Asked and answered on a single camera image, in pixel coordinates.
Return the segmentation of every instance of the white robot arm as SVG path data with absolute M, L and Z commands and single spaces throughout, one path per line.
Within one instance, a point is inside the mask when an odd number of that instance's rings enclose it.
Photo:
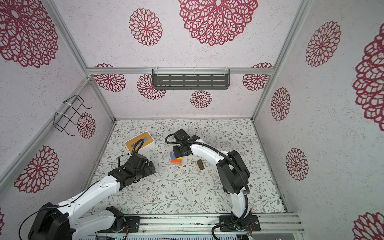
M 177 141 L 168 142 L 167 139 L 170 136 L 174 136 Z M 168 135 L 166 143 L 177 144 L 174 146 L 176 157 L 193 154 L 217 166 L 223 190 L 231 195 L 232 217 L 234 220 L 237 219 L 234 224 L 237 229 L 244 229 L 251 216 L 246 196 L 249 191 L 247 186 L 249 172 L 240 155 L 236 151 L 218 151 L 206 145 L 197 136 L 189 137 L 182 129 Z M 115 207 L 108 207 L 91 216 L 82 218 L 81 216 L 109 195 L 154 173 L 153 163 L 143 155 L 133 152 L 124 165 L 110 171 L 108 176 L 95 182 L 87 190 L 55 206 L 51 203 L 42 206 L 28 234 L 28 239 L 78 240 L 104 229 L 122 230 L 124 214 Z

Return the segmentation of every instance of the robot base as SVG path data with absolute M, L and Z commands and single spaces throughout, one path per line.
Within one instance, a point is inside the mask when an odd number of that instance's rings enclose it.
M 232 218 L 232 216 L 228 216 L 228 215 L 219 216 L 219 221 L 220 221 L 220 224 L 225 224 L 225 223 L 232 222 L 233 218 Z M 245 229 L 242 231 L 250 232 L 252 230 L 253 232 L 259 232 L 261 230 L 259 219 L 256 215 L 252 215 L 251 219 L 248 221 L 248 223 L 253 223 L 253 225 L 255 226 L 255 229 L 253 229 L 252 224 L 247 224 L 245 226 Z M 234 225 L 230 225 L 230 226 L 220 227 L 220 231 L 233 232 L 233 231 L 239 231 L 239 229 L 236 229 L 236 227 Z

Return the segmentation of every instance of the black mounting bracket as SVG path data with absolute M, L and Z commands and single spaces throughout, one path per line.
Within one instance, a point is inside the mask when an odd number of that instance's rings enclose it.
M 131 233 L 135 233 L 139 231 L 140 226 L 140 217 L 124 217 L 125 218 L 125 224 L 129 225 L 129 231 Z M 124 226 L 124 228 L 120 232 L 127 232 L 127 227 Z M 113 233 L 113 231 L 109 229 L 98 231 L 98 233 Z
M 219 224 L 225 224 L 225 223 L 229 223 L 229 222 L 232 222 L 232 221 L 233 221 L 233 219 L 232 219 L 232 216 L 230 216 L 230 215 L 219 216 Z M 247 224 L 247 227 L 244 229 L 244 232 L 250 232 L 251 230 L 253 232 L 261 231 L 259 219 L 258 219 L 258 217 L 256 215 L 252 215 L 251 216 L 249 224 Z M 220 231 L 222 231 L 222 232 L 233 232 L 233 231 L 238 231 L 238 230 L 235 228 L 234 225 L 230 225 L 230 226 L 220 227 Z

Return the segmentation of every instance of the table surface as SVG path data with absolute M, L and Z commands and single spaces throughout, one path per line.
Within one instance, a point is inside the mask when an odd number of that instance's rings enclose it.
M 101 180 L 117 167 L 117 158 L 129 153 L 125 142 L 148 131 L 156 145 L 144 155 L 154 163 L 156 173 L 141 179 L 91 208 L 93 214 L 115 206 L 125 214 L 206 214 L 229 213 L 230 195 L 222 190 L 216 166 L 203 159 L 200 170 L 196 156 L 182 158 L 182 164 L 170 163 L 172 145 L 165 137 L 179 129 L 197 135 L 207 144 L 224 151 L 236 150 L 251 176 L 249 205 L 252 212 L 285 212 L 278 191 L 261 151 L 252 122 L 248 119 L 210 120 L 122 120 L 118 121 L 93 176 Z M 122 157 L 122 164 L 127 157 Z

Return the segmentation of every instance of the zip tie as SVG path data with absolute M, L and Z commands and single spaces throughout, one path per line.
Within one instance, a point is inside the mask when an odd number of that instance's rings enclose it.
M 64 116 L 68 117 L 68 115 L 64 114 L 64 113 L 56 113 L 56 114 L 61 114 L 61 115 L 64 115 Z

